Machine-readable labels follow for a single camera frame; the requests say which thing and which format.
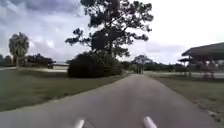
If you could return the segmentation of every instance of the asphalt road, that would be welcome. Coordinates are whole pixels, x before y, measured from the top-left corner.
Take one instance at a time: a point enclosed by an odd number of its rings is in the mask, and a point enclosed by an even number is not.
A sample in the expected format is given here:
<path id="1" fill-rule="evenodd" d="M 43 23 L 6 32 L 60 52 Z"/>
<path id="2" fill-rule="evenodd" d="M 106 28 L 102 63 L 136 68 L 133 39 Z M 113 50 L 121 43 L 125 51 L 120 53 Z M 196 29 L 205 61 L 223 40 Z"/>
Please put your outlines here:
<path id="1" fill-rule="evenodd" d="M 94 128 L 143 128 L 150 116 L 158 128 L 220 128 L 207 113 L 146 76 L 50 103 L 0 113 L 0 128 L 73 128 L 85 118 Z"/>

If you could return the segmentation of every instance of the sky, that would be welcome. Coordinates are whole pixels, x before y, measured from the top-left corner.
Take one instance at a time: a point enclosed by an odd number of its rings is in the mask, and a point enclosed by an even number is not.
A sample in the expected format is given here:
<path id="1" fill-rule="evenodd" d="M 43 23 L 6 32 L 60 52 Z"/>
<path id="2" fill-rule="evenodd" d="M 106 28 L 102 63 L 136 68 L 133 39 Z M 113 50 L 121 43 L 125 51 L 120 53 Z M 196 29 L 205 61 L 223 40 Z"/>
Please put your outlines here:
<path id="1" fill-rule="evenodd" d="M 224 42 L 223 0 L 140 0 L 152 3 L 149 40 L 129 46 L 132 60 L 145 54 L 156 62 L 176 63 L 190 47 Z M 23 32 L 28 54 L 41 53 L 56 61 L 72 59 L 89 48 L 65 43 L 75 28 L 88 31 L 79 0 L 0 0 L 0 53 L 8 55 L 8 40 Z"/>

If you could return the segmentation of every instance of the pavilion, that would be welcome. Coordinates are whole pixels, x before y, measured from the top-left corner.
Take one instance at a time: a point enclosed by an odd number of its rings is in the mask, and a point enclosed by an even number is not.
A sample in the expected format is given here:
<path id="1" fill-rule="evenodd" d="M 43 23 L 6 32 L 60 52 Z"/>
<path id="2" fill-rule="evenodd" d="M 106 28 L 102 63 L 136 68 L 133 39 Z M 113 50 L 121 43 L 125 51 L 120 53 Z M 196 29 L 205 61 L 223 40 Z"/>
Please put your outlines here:
<path id="1" fill-rule="evenodd" d="M 224 71 L 224 43 L 193 47 L 182 54 L 180 62 L 188 62 L 189 67 L 199 67 L 200 71 Z"/>

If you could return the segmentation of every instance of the grass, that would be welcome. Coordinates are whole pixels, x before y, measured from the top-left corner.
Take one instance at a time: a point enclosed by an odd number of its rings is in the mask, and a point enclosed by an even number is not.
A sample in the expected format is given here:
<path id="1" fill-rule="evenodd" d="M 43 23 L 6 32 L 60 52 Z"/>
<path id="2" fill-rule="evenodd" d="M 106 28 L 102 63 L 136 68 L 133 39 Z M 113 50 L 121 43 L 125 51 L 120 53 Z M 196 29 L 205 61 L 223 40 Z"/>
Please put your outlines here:
<path id="1" fill-rule="evenodd" d="M 112 83 L 126 75 L 72 79 L 65 73 L 0 71 L 0 111 L 43 103 Z"/>
<path id="2" fill-rule="evenodd" d="M 171 89 L 207 110 L 216 121 L 224 124 L 224 80 L 199 79 L 185 76 L 156 76 Z"/>

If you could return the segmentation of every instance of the bush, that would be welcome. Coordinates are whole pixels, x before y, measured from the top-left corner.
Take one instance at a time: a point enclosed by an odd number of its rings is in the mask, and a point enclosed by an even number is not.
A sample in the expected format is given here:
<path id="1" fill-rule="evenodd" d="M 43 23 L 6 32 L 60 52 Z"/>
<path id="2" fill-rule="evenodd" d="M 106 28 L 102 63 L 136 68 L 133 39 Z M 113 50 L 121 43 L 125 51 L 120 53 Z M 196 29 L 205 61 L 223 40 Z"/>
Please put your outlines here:
<path id="1" fill-rule="evenodd" d="M 84 52 L 71 60 L 69 77 L 96 78 L 120 75 L 120 62 L 106 53 Z"/>

